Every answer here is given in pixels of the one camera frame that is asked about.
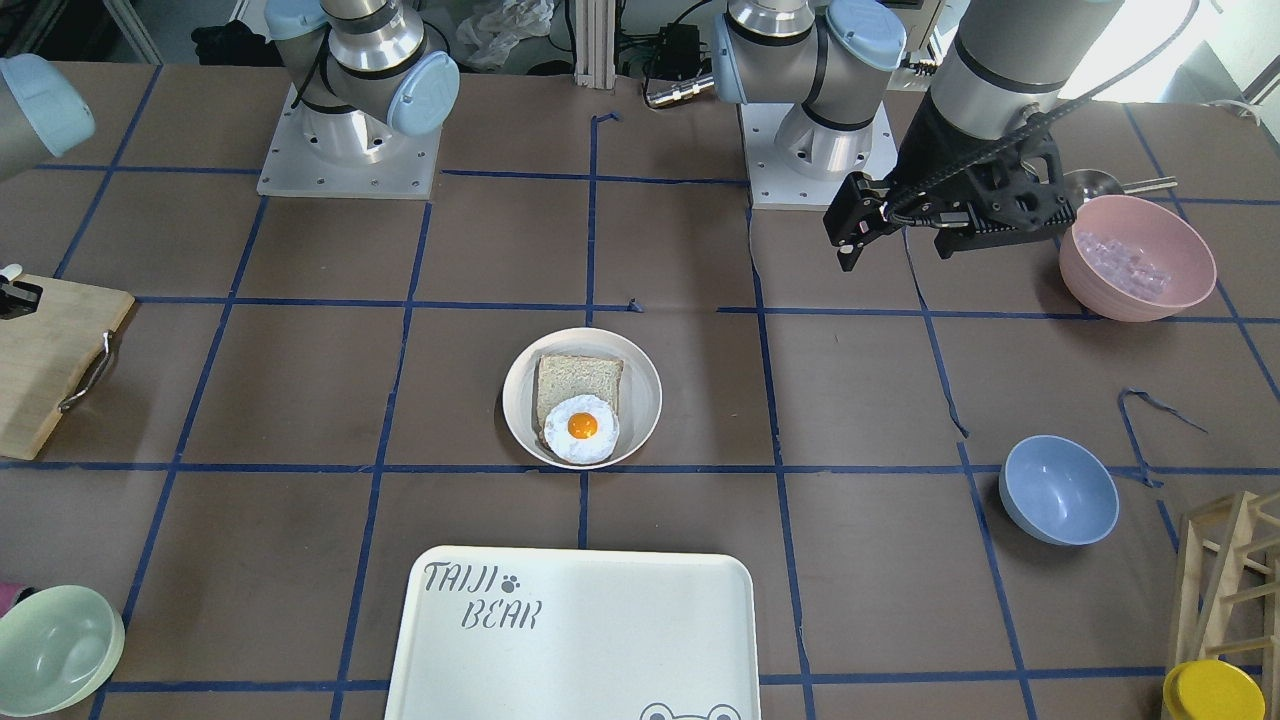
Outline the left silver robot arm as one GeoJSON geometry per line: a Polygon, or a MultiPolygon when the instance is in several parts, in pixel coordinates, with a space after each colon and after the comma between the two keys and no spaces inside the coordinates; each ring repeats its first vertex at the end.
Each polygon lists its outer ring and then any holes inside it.
{"type": "Polygon", "coordinates": [[[797,172],[840,179],[823,224],[841,268],[908,227],[936,229],[956,252],[1062,236],[1079,202],[1050,128],[1059,95],[1117,1],[972,1],[933,74],[893,168],[877,179],[852,152],[908,49],[878,1],[731,1],[716,20],[716,92],[741,105],[788,105],[777,138],[797,172]]]}

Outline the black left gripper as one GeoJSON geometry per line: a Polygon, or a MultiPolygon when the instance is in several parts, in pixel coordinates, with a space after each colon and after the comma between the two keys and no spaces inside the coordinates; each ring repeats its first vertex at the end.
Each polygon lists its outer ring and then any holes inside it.
{"type": "MultiPolygon", "coordinates": [[[[893,224],[884,217],[890,188],[886,179],[852,172],[836,190],[823,227],[842,272],[855,268],[867,245],[893,233],[893,224]]],[[[1053,140],[1024,140],[909,196],[915,202],[904,210],[908,215],[965,215],[964,227],[940,229],[934,237],[941,259],[1059,238],[1075,223],[1078,209],[1066,190],[1053,140]],[[924,202],[931,204],[927,213],[922,210],[924,202]]]]}

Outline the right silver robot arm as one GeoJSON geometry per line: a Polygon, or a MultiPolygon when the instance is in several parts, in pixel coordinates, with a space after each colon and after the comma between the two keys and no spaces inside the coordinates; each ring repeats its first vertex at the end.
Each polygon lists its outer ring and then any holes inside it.
{"type": "Polygon", "coordinates": [[[67,63],[95,140],[3,150],[3,264],[141,302],[748,300],[838,274],[820,214],[762,208],[721,88],[650,109],[620,78],[465,74],[406,10],[343,1],[292,67],[67,63]],[[367,24],[349,33],[353,22],[367,24]]]}

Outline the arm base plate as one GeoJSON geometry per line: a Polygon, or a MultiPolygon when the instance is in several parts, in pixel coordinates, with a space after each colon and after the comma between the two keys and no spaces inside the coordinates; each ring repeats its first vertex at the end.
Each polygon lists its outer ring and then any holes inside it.
{"type": "Polygon", "coordinates": [[[442,129],[406,136],[362,111],[320,113],[285,96],[256,190],[291,199],[430,199],[442,129]]]}
{"type": "Polygon", "coordinates": [[[750,195],[758,209],[827,209],[846,177],[884,178],[897,146],[884,105],[870,123],[838,131],[815,122],[799,104],[739,106],[750,195]]]}

